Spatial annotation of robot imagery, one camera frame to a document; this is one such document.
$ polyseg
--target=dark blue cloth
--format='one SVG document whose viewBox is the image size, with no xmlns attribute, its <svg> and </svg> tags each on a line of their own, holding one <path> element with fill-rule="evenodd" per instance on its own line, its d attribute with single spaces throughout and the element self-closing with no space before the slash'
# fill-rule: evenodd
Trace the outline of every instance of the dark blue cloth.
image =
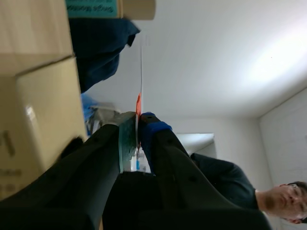
<svg viewBox="0 0 307 230">
<path fill-rule="evenodd" d="M 81 92 L 113 76 L 119 54 L 140 31 L 126 19 L 69 19 Z"/>
</svg>

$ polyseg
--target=white ceiling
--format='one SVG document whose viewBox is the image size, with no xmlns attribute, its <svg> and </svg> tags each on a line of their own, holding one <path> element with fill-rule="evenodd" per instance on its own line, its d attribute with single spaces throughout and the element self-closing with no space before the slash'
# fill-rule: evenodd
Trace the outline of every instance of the white ceiling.
<svg viewBox="0 0 307 230">
<path fill-rule="evenodd" d="M 307 86 L 306 0 L 157 0 L 153 21 L 90 94 L 159 116 L 258 117 Z"/>
<path fill-rule="evenodd" d="M 199 151 L 214 141 L 212 133 L 176 134 L 188 154 Z"/>
</svg>

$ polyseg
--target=hair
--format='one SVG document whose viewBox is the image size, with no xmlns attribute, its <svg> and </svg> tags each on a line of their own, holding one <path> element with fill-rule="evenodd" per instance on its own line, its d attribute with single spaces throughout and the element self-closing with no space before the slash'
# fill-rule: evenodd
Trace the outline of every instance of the hair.
<svg viewBox="0 0 307 230">
<path fill-rule="evenodd" d="M 302 181 L 295 181 L 293 183 L 289 183 L 288 185 L 296 184 L 300 189 L 303 189 L 305 192 L 307 192 L 307 183 Z"/>
<path fill-rule="evenodd" d="M 288 185 L 296 184 L 300 189 L 303 189 L 307 193 L 307 183 L 302 181 L 295 181 L 292 183 L 289 183 Z M 302 219 L 302 223 L 307 224 L 307 218 Z"/>
</svg>

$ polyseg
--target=ear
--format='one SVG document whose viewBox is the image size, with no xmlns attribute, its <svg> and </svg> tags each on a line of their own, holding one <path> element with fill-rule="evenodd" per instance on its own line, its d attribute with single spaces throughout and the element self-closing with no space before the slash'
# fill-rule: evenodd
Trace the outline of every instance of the ear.
<svg viewBox="0 0 307 230">
<path fill-rule="evenodd" d="M 292 224 L 301 224 L 302 223 L 301 219 L 285 219 L 285 220 L 292 223 Z"/>
</svg>

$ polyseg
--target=black fabric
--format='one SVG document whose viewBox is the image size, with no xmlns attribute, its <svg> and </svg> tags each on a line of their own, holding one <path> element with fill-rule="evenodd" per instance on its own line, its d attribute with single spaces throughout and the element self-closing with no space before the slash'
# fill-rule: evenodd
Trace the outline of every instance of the black fabric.
<svg viewBox="0 0 307 230">
<path fill-rule="evenodd" d="M 139 215 L 136 229 L 272 230 L 261 212 L 241 208 L 147 211 Z"/>
<path fill-rule="evenodd" d="M 136 226 L 140 213 L 162 208 L 155 176 L 143 172 L 124 172 L 117 177 L 107 199 L 102 217 L 104 230 L 127 229 L 127 224 Z"/>
<path fill-rule="evenodd" d="M 54 164 L 29 186 L 2 200 L 0 212 L 8 208 L 23 209 L 27 214 L 34 209 L 78 212 L 86 215 L 89 222 L 98 227 L 107 198 L 120 172 L 118 136 L 118 126 L 101 127 L 80 148 Z M 45 226 L 45 220 L 38 222 L 41 219 L 37 219 L 36 215 L 26 216 L 26 221 L 36 221 L 39 229 Z M 1 230 L 18 229 L 8 228 L 11 222 L 0 215 Z"/>
<path fill-rule="evenodd" d="M 237 165 L 196 153 L 191 158 L 226 199 L 242 208 L 258 209 L 255 189 Z"/>
<path fill-rule="evenodd" d="M 66 148 L 62 151 L 61 153 L 61 159 L 64 157 L 67 157 L 69 154 L 72 152 L 76 151 L 78 148 L 82 147 L 83 145 L 83 140 L 81 137 L 74 138 L 67 146 Z"/>
<path fill-rule="evenodd" d="M 199 154 L 191 156 L 213 186 L 230 202 L 247 209 L 258 209 L 255 189 L 235 164 Z M 156 177 L 142 172 L 124 172 L 112 187 L 103 213 L 104 230 L 126 229 L 127 221 L 137 224 L 137 216 L 163 208 Z"/>
<path fill-rule="evenodd" d="M 81 92 L 113 76 L 119 54 L 140 31 L 126 19 L 69 19 Z"/>
</svg>

